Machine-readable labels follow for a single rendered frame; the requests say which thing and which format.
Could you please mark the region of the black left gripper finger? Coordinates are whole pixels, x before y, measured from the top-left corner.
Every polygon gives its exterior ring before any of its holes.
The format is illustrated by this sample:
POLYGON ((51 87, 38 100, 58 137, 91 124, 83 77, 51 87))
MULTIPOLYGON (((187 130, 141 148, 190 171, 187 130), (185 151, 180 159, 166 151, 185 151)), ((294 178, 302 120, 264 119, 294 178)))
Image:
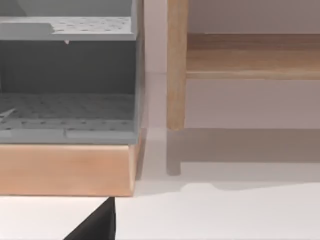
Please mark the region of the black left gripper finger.
POLYGON ((109 197, 63 240, 116 240, 116 201, 109 197))

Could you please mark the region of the pale wooden drawer front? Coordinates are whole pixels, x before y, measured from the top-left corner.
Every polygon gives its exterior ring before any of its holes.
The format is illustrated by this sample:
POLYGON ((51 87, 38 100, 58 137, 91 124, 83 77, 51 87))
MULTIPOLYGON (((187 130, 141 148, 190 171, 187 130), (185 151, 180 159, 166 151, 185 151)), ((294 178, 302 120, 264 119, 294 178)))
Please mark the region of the pale wooden drawer front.
POLYGON ((131 145, 0 144, 0 196, 131 197, 146 131, 131 145))

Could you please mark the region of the grey pierced drawer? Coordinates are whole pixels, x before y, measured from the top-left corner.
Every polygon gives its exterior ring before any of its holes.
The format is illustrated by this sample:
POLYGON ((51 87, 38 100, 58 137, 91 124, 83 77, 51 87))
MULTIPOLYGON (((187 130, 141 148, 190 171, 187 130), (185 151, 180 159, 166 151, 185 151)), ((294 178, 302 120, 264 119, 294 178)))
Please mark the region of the grey pierced drawer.
POLYGON ((144 0, 0 0, 0 144, 136 144, 144 8, 144 0))

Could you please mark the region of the wooden open shelf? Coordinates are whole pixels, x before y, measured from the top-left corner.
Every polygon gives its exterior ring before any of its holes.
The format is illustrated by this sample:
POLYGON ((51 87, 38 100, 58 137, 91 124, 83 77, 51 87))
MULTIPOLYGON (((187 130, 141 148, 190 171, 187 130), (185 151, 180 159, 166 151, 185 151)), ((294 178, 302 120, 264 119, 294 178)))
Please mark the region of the wooden open shelf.
POLYGON ((320 0, 167 0, 167 173, 318 162, 320 0))

